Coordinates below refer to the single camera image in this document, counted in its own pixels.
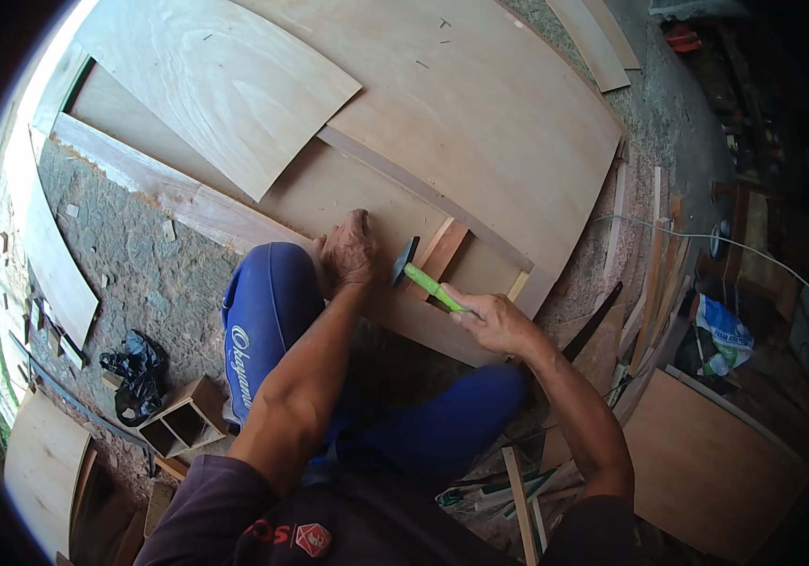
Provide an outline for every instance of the hammer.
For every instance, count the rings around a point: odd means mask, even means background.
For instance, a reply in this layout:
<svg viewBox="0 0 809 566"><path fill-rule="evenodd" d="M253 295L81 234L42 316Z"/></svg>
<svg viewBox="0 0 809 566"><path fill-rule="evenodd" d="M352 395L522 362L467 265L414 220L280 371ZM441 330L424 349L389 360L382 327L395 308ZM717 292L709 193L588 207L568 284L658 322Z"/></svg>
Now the hammer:
<svg viewBox="0 0 809 566"><path fill-rule="evenodd" d="M405 278L405 275L411 278L412 281L420 285L424 290L439 299L445 306L449 307L452 312L467 312L471 309L465 309L460 304L452 300L436 282L433 277L425 274L419 267L411 263L413 255L417 251L417 244L420 243L420 236L416 235L404 246L401 254L396 258L396 262L392 265L392 279L389 283L392 287L398 287L399 283Z"/></svg>

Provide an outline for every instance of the left hand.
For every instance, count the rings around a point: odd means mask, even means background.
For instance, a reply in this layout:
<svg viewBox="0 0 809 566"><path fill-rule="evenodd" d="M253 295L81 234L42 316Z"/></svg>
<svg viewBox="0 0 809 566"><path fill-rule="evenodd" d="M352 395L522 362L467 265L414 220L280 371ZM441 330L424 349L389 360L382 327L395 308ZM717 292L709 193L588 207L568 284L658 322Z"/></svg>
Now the left hand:
<svg viewBox="0 0 809 566"><path fill-rule="evenodd" d="M332 278L335 292L347 285L367 285L376 276L376 238L363 208L347 213L342 226L315 240L320 262Z"/></svg>

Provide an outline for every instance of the red object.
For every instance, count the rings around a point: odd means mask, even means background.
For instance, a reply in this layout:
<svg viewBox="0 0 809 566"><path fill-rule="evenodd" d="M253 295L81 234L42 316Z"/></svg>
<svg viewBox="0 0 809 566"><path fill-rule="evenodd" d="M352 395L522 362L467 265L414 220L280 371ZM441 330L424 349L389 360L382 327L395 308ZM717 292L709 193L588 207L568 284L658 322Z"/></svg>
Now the red object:
<svg viewBox="0 0 809 566"><path fill-rule="evenodd" d="M303 524L297 527L295 542L304 549L310 558L317 558L330 550L332 535L319 523Z"/></svg>
<svg viewBox="0 0 809 566"><path fill-rule="evenodd" d="M683 53L686 51L696 51L703 47L697 33L685 24L678 24L665 33L665 39L669 41L672 51Z"/></svg>

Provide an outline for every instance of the wooden box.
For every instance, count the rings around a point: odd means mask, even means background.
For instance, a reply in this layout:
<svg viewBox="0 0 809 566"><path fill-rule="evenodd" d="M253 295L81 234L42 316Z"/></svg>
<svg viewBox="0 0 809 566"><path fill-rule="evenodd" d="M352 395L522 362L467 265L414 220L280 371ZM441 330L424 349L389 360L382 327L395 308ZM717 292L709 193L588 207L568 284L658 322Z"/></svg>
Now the wooden box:
<svg viewBox="0 0 809 566"><path fill-rule="evenodd" d="M192 448L225 437L223 419L226 396L206 377L172 394L172 401L138 427L163 458L172 458Z"/></svg>

